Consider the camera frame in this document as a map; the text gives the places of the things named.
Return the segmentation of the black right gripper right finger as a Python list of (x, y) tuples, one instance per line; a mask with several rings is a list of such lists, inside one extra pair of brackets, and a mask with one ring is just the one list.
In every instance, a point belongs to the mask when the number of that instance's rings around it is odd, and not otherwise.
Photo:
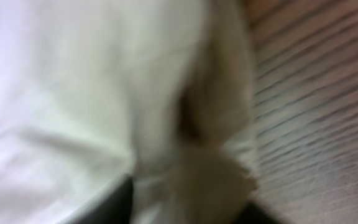
[(282, 222), (259, 204), (250, 202), (231, 224), (282, 224)]

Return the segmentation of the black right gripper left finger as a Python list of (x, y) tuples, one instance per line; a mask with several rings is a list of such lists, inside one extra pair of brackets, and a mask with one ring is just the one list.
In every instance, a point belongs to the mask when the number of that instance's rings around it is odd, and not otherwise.
[(133, 196), (133, 178), (126, 177), (106, 200), (71, 224), (130, 224)]

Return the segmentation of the beige cotton shorts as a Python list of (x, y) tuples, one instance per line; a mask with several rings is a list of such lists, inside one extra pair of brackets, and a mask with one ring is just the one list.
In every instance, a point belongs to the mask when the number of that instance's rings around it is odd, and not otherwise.
[(0, 1), (0, 223), (232, 223), (255, 190), (236, 1)]

